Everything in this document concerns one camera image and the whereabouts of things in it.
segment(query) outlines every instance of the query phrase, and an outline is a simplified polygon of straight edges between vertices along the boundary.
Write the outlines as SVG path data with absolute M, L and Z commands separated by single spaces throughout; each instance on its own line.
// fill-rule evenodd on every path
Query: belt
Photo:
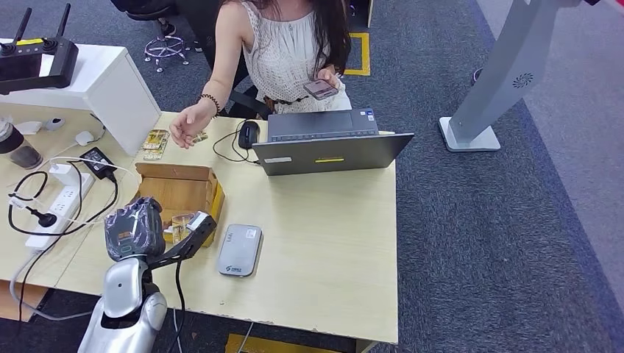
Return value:
M 302 98 L 297 98 L 294 101 L 285 101 L 283 99 L 271 99 L 268 96 L 264 96 L 264 104 L 266 104 L 267 107 L 269 107 L 269 109 L 275 113 L 275 105 L 276 104 L 281 104 L 281 105 L 293 105 L 295 103 L 299 103 L 300 101 L 309 98 L 310 96 L 305 96 Z

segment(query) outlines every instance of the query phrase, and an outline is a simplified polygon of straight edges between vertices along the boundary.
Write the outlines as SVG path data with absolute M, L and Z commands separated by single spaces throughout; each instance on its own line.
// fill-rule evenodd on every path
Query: laptop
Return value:
M 269 115 L 268 142 L 378 135 L 372 109 Z
M 414 134 L 362 135 L 254 143 L 266 175 L 386 168 Z

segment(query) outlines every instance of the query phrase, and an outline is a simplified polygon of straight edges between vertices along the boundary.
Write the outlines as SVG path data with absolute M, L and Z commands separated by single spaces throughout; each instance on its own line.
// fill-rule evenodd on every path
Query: woman's right arm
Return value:
M 202 94 L 211 95 L 222 108 L 232 91 L 238 59 L 243 45 L 244 26 L 247 20 L 245 8 L 236 1 L 224 4 L 216 21 L 216 55 L 213 73 L 204 86 Z M 184 109 L 171 122 L 169 129 L 174 142 L 183 148 L 192 146 L 192 140 L 217 114 L 216 105 L 209 98 L 201 98 L 197 104 Z

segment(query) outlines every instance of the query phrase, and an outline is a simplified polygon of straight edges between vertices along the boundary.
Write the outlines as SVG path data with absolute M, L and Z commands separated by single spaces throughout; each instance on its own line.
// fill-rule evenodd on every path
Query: pink phone case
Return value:
M 303 88 L 312 95 L 317 101 L 335 96 L 338 94 L 338 88 L 333 87 L 324 79 L 318 79 L 303 85 Z

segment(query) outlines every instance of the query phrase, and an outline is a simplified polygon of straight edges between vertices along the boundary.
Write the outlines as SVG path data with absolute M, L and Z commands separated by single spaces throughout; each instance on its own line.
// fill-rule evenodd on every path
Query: woman's right hand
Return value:
M 174 142 L 184 149 L 192 147 L 193 138 L 208 126 L 214 110 L 213 102 L 202 99 L 180 112 L 169 125 Z

